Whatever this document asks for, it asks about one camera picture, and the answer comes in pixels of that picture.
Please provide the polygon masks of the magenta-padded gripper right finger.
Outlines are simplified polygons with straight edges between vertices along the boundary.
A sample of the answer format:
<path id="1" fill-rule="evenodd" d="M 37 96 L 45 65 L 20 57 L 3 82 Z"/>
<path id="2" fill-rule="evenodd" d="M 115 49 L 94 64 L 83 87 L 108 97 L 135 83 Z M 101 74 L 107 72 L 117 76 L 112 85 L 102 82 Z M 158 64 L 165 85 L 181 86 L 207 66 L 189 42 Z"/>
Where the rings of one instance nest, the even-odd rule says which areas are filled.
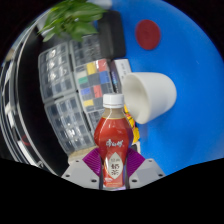
<path id="1" fill-rule="evenodd" d="M 136 189 L 159 180 L 165 173 L 154 159 L 145 159 L 141 154 L 129 148 L 126 158 L 125 186 Z"/>

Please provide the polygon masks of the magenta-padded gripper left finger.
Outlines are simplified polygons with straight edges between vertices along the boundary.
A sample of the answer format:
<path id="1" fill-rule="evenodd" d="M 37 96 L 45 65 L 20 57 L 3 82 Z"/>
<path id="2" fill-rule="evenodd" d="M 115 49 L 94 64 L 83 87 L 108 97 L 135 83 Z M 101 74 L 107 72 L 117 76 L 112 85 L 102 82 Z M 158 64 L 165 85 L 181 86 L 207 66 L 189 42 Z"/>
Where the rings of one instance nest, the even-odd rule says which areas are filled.
<path id="1" fill-rule="evenodd" d="M 84 188 L 101 188 L 101 157 L 97 148 L 75 158 L 62 175 L 65 180 Z"/>

